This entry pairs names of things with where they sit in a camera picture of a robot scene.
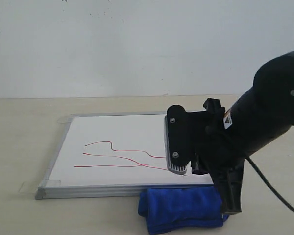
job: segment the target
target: beige table surface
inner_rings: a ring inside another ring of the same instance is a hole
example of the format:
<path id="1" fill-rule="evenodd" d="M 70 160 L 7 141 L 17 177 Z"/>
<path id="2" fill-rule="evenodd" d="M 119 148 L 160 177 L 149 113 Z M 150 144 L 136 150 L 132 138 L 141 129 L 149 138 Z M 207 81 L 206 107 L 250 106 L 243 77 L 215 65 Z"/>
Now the beige table surface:
<path id="1" fill-rule="evenodd" d="M 147 235 L 138 197 L 35 201 L 34 194 L 73 113 L 163 111 L 172 104 L 201 109 L 208 96 L 0 100 L 0 235 Z M 237 95 L 220 98 L 229 107 Z M 253 156 L 294 205 L 294 128 Z M 246 164 L 243 213 L 220 229 L 171 235 L 294 235 L 294 215 Z"/>

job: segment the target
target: blue microfiber cloth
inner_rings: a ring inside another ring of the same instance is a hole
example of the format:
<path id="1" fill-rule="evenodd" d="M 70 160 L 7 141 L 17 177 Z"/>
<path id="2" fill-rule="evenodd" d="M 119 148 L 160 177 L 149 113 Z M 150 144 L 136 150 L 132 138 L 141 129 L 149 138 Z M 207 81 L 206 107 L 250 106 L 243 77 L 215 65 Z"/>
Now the blue microfiber cloth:
<path id="1" fill-rule="evenodd" d="M 186 189 L 147 189 L 140 194 L 138 214 L 149 234 L 184 227 L 218 228 L 229 216 L 220 214 L 221 197 L 214 186 Z"/>

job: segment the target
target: whiteboard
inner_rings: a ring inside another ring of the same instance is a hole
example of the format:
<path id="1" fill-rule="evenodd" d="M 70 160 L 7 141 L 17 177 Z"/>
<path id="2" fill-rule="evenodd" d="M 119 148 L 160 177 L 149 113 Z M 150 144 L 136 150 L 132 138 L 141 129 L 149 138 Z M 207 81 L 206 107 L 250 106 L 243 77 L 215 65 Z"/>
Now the whiteboard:
<path id="1" fill-rule="evenodd" d="M 46 187 L 212 184 L 167 170 L 164 114 L 75 117 Z"/>

